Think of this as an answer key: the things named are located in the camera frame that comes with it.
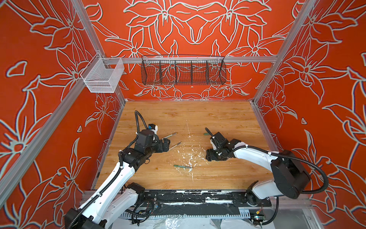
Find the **light green pen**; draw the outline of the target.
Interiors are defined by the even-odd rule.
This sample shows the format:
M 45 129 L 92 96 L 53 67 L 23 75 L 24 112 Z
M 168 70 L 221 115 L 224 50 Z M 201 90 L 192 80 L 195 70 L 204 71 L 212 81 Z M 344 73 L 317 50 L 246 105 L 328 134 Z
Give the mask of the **light green pen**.
M 174 133 L 172 133 L 172 134 L 169 134 L 169 135 L 167 135 L 167 136 L 164 136 L 164 137 L 162 137 L 161 139 L 169 139 L 169 138 L 173 137 L 173 136 L 174 136 L 174 135 L 176 135 L 176 134 L 178 134 L 178 132 L 174 132 Z

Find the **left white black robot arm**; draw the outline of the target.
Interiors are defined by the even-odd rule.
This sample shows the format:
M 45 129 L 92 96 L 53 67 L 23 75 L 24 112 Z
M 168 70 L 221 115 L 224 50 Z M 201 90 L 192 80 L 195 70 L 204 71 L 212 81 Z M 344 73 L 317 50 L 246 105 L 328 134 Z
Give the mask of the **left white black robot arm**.
M 154 153 L 168 152 L 170 140 L 160 139 L 158 126 L 146 124 L 138 111 L 134 115 L 137 129 L 135 139 L 119 151 L 119 161 L 93 195 L 78 209 L 67 212 L 64 216 L 67 229 L 110 229 L 130 207 L 144 203 L 144 187 L 131 183 L 124 191 L 122 188 Z

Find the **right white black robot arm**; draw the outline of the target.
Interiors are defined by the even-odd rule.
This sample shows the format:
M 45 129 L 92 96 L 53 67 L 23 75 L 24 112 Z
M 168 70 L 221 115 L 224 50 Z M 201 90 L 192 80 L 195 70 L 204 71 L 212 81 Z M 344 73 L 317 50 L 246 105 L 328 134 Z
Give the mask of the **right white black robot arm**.
M 255 181 L 246 189 L 245 200 L 251 206 L 256 206 L 261 200 L 269 197 L 285 196 L 297 199 L 301 194 L 321 193 L 329 186 L 329 179 L 320 167 L 296 157 L 291 151 L 268 151 L 238 139 L 228 141 L 220 132 L 213 134 L 208 128 L 205 130 L 210 136 L 212 145 L 212 148 L 206 151 L 207 161 L 227 161 L 230 158 L 238 158 L 261 166 L 272 173 L 271 179 Z M 305 169 L 305 165 L 321 175 L 323 184 L 319 188 L 306 190 L 311 181 L 311 175 Z

